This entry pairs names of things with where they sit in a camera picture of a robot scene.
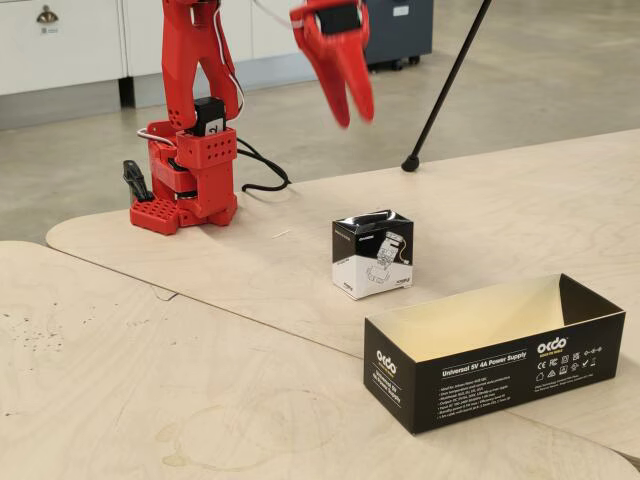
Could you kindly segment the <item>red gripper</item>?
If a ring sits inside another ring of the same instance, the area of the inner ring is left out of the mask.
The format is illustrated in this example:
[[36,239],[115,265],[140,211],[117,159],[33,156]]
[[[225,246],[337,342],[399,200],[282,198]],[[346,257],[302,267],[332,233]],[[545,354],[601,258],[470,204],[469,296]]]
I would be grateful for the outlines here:
[[[374,99],[363,52],[370,35],[367,7],[361,1],[306,1],[293,8],[289,18],[338,125],[346,128],[350,123],[345,80],[360,116],[371,122]],[[339,45],[344,77],[335,57]]]

